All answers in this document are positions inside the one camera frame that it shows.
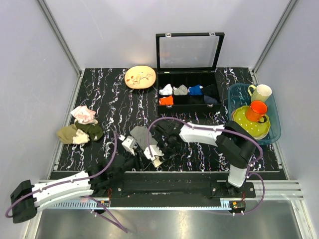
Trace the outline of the grey underwear with cream waistband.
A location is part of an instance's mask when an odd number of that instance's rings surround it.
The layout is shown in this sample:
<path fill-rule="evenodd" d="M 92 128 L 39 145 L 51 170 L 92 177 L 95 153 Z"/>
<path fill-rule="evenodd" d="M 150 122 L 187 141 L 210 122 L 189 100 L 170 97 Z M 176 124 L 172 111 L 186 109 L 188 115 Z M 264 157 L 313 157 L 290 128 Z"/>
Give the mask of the grey underwear with cream waistband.
<path fill-rule="evenodd" d="M 147 146 L 157 145 L 158 142 L 152 138 L 148 128 L 146 126 L 136 126 L 130 131 L 130 135 L 137 141 L 138 146 L 144 152 Z M 158 168 L 161 164 L 161 157 L 151 162 L 155 168 Z"/>

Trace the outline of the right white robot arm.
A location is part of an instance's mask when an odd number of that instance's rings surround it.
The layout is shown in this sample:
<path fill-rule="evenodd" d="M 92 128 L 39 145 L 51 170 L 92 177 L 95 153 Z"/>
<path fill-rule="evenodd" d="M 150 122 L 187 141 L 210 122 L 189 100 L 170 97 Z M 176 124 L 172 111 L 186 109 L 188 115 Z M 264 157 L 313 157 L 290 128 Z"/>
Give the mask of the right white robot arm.
<path fill-rule="evenodd" d="M 165 137 L 167 147 L 147 143 L 152 153 L 156 150 L 164 156 L 172 156 L 182 143 L 201 143 L 215 146 L 230 163 L 226 191 L 231 197 L 244 192 L 250 161 L 255 150 L 262 150 L 256 140 L 238 123 L 229 121 L 221 125 L 200 125 L 183 120 L 164 117 L 153 124 L 155 130 Z"/>

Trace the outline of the orange rolled underwear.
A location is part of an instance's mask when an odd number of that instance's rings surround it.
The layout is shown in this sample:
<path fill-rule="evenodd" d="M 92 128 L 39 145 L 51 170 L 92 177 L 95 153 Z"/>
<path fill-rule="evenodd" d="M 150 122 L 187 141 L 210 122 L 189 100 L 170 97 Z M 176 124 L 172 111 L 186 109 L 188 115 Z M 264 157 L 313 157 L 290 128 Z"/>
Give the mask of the orange rolled underwear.
<path fill-rule="evenodd" d="M 171 106 L 173 104 L 173 96 L 159 98 L 159 105 L 161 106 Z"/>

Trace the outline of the navy rolled underwear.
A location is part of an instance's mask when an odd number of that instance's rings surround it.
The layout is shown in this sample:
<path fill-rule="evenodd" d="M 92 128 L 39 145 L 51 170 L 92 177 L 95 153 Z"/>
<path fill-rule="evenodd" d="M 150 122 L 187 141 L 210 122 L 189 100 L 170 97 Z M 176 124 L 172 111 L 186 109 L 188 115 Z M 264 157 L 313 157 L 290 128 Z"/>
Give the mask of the navy rolled underwear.
<path fill-rule="evenodd" d="M 209 105 L 213 105 L 213 104 L 217 104 L 218 103 L 217 99 L 215 99 L 213 97 L 210 97 L 210 96 L 207 96 L 207 95 L 204 95 L 203 99 L 204 99 L 204 102 L 206 104 L 209 104 Z"/>

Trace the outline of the blue rolled underwear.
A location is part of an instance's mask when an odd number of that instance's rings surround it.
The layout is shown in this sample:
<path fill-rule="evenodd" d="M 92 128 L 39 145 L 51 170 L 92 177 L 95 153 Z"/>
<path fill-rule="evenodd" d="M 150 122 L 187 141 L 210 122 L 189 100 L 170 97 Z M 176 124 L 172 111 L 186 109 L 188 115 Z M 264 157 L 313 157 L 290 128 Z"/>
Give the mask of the blue rolled underwear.
<path fill-rule="evenodd" d="M 200 96 L 203 95 L 202 93 L 202 86 L 201 85 L 196 85 L 193 87 L 189 87 L 188 88 L 188 94 L 191 96 Z"/>

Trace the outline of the black rolled underwear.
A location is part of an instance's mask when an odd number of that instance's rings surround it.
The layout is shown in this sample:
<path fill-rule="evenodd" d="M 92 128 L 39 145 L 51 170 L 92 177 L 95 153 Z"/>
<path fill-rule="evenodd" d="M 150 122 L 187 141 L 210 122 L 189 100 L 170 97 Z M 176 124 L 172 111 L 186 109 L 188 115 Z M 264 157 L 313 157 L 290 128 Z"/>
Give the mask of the black rolled underwear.
<path fill-rule="evenodd" d="M 210 96 L 212 98 L 215 98 L 219 95 L 218 88 L 214 84 L 203 87 L 201 92 L 203 95 Z"/>

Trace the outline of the pink and white underwear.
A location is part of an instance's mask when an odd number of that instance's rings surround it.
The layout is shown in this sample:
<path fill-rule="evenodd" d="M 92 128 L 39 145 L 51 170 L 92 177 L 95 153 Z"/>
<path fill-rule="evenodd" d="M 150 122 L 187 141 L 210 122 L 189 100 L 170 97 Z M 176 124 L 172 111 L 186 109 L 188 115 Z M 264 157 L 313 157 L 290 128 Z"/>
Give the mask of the pink and white underwear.
<path fill-rule="evenodd" d="M 87 108 L 87 106 L 78 106 L 70 114 L 80 123 L 89 124 L 95 120 L 96 112 Z"/>

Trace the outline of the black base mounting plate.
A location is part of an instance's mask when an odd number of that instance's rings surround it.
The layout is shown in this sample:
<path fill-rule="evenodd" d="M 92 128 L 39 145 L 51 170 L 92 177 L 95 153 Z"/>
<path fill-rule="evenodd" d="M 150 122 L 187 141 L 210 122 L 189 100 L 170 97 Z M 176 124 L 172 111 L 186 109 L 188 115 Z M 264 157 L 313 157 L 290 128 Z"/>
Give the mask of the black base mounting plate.
<path fill-rule="evenodd" d="M 228 173 L 217 172 L 126 172 L 114 179 L 103 178 L 93 186 L 95 199 L 110 197 L 114 208 L 199 208 L 221 206 L 220 199 L 256 197 L 254 185 L 236 188 Z"/>

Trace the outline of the oval painted wooden plate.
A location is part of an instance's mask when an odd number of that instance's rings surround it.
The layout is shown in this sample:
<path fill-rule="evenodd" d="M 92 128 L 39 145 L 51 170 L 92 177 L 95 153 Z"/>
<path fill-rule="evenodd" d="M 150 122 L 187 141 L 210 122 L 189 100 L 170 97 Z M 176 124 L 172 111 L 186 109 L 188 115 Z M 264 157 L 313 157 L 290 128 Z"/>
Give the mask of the oval painted wooden plate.
<path fill-rule="evenodd" d="M 130 89 L 147 89 L 154 85 L 156 72 L 149 66 L 134 66 L 130 68 L 124 77 L 126 86 Z"/>

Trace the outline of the teal transparent plastic bin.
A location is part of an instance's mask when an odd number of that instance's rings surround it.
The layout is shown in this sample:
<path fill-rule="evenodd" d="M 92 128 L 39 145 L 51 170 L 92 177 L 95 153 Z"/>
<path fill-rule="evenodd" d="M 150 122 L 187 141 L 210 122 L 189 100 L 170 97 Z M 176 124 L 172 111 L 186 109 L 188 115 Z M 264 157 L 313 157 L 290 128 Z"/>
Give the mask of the teal transparent plastic bin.
<path fill-rule="evenodd" d="M 242 106 L 250 104 L 251 97 L 249 95 L 248 87 L 250 84 L 237 83 L 230 86 L 228 90 L 228 119 L 231 120 L 234 111 Z M 268 133 L 264 138 L 256 138 L 260 145 L 267 145 L 276 142 L 281 136 L 280 120 L 277 112 L 274 95 L 271 95 L 266 100 L 268 107 L 267 116 L 270 120 L 270 127 Z"/>

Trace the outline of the orange mug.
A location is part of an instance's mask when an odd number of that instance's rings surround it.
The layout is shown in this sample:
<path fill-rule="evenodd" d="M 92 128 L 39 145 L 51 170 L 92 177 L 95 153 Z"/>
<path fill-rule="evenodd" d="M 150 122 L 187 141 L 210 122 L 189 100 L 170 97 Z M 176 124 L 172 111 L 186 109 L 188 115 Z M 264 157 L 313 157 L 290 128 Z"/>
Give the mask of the orange mug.
<path fill-rule="evenodd" d="M 248 107 L 245 116 L 251 122 L 265 123 L 267 111 L 268 107 L 264 102 L 255 100 Z"/>

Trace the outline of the cream yellow mug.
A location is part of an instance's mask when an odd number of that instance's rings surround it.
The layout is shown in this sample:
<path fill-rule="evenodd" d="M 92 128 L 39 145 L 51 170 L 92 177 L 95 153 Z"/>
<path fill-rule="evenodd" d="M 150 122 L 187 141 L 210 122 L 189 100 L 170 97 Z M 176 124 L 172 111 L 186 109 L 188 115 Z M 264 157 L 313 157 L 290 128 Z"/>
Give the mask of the cream yellow mug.
<path fill-rule="evenodd" d="M 272 89 L 264 84 L 257 86 L 250 85 L 247 91 L 251 97 L 251 102 L 262 101 L 265 103 L 266 100 L 272 95 Z"/>

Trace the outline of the aluminium frame post left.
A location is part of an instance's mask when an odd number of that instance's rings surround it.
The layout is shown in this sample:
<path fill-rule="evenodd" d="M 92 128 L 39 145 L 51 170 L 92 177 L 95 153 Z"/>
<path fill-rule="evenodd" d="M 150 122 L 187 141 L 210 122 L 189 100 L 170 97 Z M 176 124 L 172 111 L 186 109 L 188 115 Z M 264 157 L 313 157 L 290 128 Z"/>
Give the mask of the aluminium frame post left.
<path fill-rule="evenodd" d="M 74 55 L 72 54 L 47 2 L 45 0 L 36 0 L 38 6 L 40 7 L 42 13 L 44 14 L 44 17 L 46 18 L 51 30 L 53 31 L 53 34 L 55 35 L 58 43 L 60 44 L 64 54 L 66 55 L 69 63 L 71 64 L 73 70 L 75 73 L 79 76 L 82 72 L 79 64 L 77 63 Z"/>

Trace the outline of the aluminium frame post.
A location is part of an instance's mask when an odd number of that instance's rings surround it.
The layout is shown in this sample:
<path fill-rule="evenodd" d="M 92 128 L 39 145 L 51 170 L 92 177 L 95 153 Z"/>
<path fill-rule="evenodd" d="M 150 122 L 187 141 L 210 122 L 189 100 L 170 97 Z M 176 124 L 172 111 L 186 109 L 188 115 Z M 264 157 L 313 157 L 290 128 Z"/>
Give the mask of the aluminium frame post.
<path fill-rule="evenodd" d="M 255 66 L 252 68 L 252 73 L 256 74 L 258 72 L 258 70 L 260 69 L 262 63 L 264 62 L 264 60 L 266 59 L 268 53 L 270 52 L 271 48 L 273 47 L 274 43 L 276 42 L 279 34 L 281 33 L 281 31 L 283 30 L 287 20 L 289 19 L 291 13 L 293 12 L 293 10 L 295 9 L 297 3 L 299 1 L 298 0 L 289 0 L 287 6 L 285 7 L 279 21 L 277 22 L 270 38 L 268 39 L 260 57 L 258 58 Z"/>
<path fill-rule="evenodd" d="M 75 73 L 79 76 L 82 72 L 79 64 L 77 63 L 74 55 L 72 54 L 47 2 L 45 0 L 36 0 L 38 6 L 40 7 L 42 13 L 44 14 L 44 17 L 46 18 L 51 30 L 53 31 L 53 34 L 55 35 L 58 43 L 60 44 L 64 54 L 66 55 L 69 63 L 71 64 L 73 70 Z"/>

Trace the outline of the aluminium frame post right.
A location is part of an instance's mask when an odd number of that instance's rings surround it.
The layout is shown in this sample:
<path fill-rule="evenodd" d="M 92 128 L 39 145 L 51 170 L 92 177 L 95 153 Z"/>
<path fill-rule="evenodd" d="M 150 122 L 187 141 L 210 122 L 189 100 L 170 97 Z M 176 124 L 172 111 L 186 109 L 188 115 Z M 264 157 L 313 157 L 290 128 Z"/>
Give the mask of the aluminium frame post right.
<path fill-rule="evenodd" d="M 287 20 L 289 19 L 291 13 L 293 12 L 293 10 L 295 9 L 297 3 L 299 1 L 298 0 L 289 0 L 287 6 L 285 7 L 279 21 L 277 22 L 270 38 L 268 39 L 260 57 L 258 58 L 255 66 L 252 68 L 252 73 L 256 74 L 258 72 L 258 70 L 260 69 L 262 63 L 264 62 L 264 60 L 266 59 L 268 53 L 270 52 L 271 48 L 273 47 L 274 43 L 276 42 L 279 34 L 281 33 L 281 31 L 283 30 Z"/>

